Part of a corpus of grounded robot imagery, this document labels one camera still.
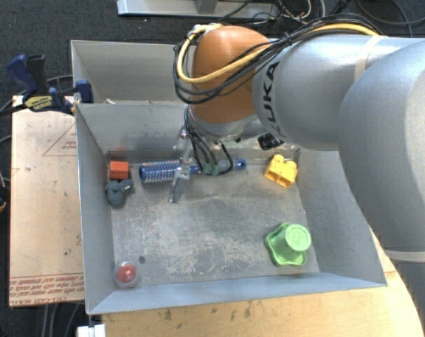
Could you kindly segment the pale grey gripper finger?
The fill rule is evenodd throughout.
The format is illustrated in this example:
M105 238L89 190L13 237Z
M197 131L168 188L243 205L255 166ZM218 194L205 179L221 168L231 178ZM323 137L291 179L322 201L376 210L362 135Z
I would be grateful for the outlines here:
M190 181L189 170L179 168L175 171L168 201L170 203L178 203Z

